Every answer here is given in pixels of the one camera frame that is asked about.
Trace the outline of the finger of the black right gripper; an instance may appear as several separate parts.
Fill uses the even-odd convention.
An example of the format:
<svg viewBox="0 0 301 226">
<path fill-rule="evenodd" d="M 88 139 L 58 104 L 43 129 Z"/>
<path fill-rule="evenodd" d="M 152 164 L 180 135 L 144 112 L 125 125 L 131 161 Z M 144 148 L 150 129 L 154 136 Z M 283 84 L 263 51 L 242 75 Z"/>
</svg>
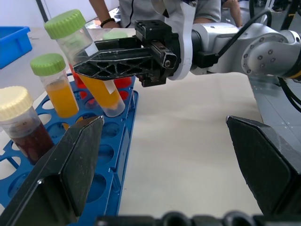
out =
<svg viewBox="0 0 301 226">
<path fill-rule="evenodd" d="M 141 49 L 142 45 L 136 36 L 94 41 L 98 50 Z"/>
<path fill-rule="evenodd" d="M 77 74 L 97 80 L 153 76 L 156 63 L 148 48 L 100 50 L 73 67 Z"/>
</svg>

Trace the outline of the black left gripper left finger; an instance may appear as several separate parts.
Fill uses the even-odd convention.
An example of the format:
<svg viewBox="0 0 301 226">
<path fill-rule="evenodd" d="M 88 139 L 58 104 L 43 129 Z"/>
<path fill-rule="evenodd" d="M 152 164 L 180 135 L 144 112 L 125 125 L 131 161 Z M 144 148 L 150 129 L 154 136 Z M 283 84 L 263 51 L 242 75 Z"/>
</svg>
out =
<svg viewBox="0 0 301 226">
<path fill-rule="evenodd" d="M 0 226 L 77 222 L 97 165 L 103 116 L 77 122 L 34 166 L 0 215 Z"/>
</svg>

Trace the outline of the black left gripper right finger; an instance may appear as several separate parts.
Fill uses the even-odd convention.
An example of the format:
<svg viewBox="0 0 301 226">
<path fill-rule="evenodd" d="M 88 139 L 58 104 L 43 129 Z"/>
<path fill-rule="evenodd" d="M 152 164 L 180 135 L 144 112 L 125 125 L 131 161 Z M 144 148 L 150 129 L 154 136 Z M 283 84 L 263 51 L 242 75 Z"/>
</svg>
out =
<svg viewBox="0 0 301 226">
<path fill-rule="evenodd" d="M 226 119 L 240 171 L 263 214 L 301 215 L 301 153 L 272 127 Z"/>
</svg>

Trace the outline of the green-capped tube with paper label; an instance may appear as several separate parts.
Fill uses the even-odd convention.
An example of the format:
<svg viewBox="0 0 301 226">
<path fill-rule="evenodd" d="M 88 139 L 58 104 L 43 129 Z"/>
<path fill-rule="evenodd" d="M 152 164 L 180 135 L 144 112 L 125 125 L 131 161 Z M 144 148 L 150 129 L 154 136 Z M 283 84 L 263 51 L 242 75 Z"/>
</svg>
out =
<svg viewBox="0 0 301 226">
<path fill-rule="evenodd" d="M 50 38 L 57 41 L 72 67 L 79 63 L 82 58 L 87 59 L 98 52 L 85 23 L 80 10 L 73 9 L 44 24 Z M 106 116 L 115 117 L 124 111 L 125 104 L 112 80 L 96 80 L 83 75 L 79 75 L 79 77 Z"/>
</svg>

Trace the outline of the blue test tube rack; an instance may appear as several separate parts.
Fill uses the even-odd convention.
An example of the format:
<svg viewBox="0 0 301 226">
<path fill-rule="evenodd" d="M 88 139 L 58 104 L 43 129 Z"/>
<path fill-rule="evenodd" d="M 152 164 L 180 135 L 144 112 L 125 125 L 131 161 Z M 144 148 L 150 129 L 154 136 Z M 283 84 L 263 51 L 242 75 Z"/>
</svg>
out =
<svg viewBox="0 0 301 226">
<path fill-rule="evenodd" d="M 68 74 L 68 78 L 79 105 L 79 112 L 76 116 L 70 119 L 58 118 L 46 93 L 37 98 L 33 104 L 55 144 L 65 133 L 64 123 L 73 125 L 80 118 L 85 119 L 103 114 L 99 106 L 91 104 L 92 96 L 90 94 L 80 95 L 82 90 L 76 86 L 71 74 Z M 97 216 L 116 215 L 119 211 L 139 97 L 133 89 L 134 83 L 135 78 L 131 78 L 131 84 L 120 89 L 120 93 L 125 97 L 124 112 L 118 117 L 104 118 L 95 176 L 84 211 L 79 219 L 80 223 L 87 224 L 95 220 Z M 9 140 L 7 134 L 1 132 L 0 214 L 32 168 L 33 166 L 17 146 Z"/>
</svg>

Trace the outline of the green-capped tube red liquid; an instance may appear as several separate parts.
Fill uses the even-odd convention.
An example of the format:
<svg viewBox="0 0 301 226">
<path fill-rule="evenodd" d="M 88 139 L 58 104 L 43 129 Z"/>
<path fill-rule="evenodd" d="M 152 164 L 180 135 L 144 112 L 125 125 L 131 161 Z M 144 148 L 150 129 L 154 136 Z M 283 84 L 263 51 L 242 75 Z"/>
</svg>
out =
<svg viewBox="0 0 301 226">
<path fill-rule="evenodd" d="M 103 40 L 112 40 L 112 39 L 127 38 L 127 37 L 128 35 L 123 31 L 111 30 L 103 35 Z M 119 90 L 119 94 L 123 100 L 125 100 L 128 97 L 128 92 L 121 89 L 125 89 L 129 87 L 131 83 L 132 83 L 131 78 L 121 78 L 121 79 L 114 80 L 114 84 Z"/>
</svg>

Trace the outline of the tube with red liquid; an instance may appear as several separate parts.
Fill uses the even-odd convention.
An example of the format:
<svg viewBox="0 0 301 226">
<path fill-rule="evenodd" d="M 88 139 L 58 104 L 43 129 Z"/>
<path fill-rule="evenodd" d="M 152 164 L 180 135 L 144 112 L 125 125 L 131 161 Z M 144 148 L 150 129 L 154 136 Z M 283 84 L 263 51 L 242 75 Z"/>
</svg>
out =
<svg viewBox="0 0 301 226">
<path fill-rule="evenodd" d="M 74 81 L 75 81 L 76 86 L 79 89 L 86 89 L 86 86 L 85 86 L 84 82 L 80 79 L 79 75 L 77 73 L 75 73 L 75 71 L 74 71 L 71 64 L 69 64 L 69 67 L 70 67 L 71 73 L 74 77 Z"/>
</svg>

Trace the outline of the cream-capped tube dark red liquid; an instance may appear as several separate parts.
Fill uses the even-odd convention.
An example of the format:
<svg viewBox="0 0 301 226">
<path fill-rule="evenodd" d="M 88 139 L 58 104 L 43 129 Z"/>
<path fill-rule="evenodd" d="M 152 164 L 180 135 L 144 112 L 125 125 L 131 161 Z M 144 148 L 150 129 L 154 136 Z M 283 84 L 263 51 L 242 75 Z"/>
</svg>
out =
<svg viewBox="0 0 301 226">
<path fill-rule="evenodd" d="M 34 165 L 54 142 L 32 105 L 33 99 L 26 88 L 0 88 L 0 127 Z"/>
</svg>

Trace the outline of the person in grey shirt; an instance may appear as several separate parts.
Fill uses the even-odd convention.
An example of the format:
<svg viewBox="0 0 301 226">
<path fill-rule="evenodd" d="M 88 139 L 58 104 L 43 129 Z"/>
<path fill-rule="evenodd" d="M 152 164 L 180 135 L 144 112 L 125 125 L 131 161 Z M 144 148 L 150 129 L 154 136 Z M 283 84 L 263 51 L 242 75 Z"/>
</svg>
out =
<svg viewBox="0 0 301 226">
<path fill-rule="evenodd" d="M 133 28 L 136 20 L 165 20 L 164 16 L 155 11 L 151 0 L 119 0 L 119 11 L 122 28 L 127 25 Z M 195 19 L 199 18 L 219 22 L 221 20 L 221 0 L 198 0 Z"/>
</svg>

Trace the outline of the green-capped tube orange liquid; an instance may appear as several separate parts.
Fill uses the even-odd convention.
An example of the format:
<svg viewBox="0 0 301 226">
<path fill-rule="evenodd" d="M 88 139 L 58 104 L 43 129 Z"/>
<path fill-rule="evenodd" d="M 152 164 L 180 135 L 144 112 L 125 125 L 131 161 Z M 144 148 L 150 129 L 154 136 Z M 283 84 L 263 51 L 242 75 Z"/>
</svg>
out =
<svg viewBox="0 0 301 226">
<path fill-rule="evenodd" d="M 30 62 L 33 73 L 41 80 L 57 115 L 70 118 L 79 111 L 66 74 L 66 63 L 58 53 L 43 54 Z"/>
</svg>

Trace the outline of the blue plastic bin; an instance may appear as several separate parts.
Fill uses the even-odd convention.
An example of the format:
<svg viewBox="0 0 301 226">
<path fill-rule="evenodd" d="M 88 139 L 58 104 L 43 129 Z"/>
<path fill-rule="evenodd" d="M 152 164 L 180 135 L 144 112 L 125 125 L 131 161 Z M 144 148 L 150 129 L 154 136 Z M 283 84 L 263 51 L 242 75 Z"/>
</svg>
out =
<svg viewBox="0 0 301 226">
<path fill-rule="evenodd" d="M 28 26 L 0 26 L 0 69 L 32 50 Z"/>
</svg>

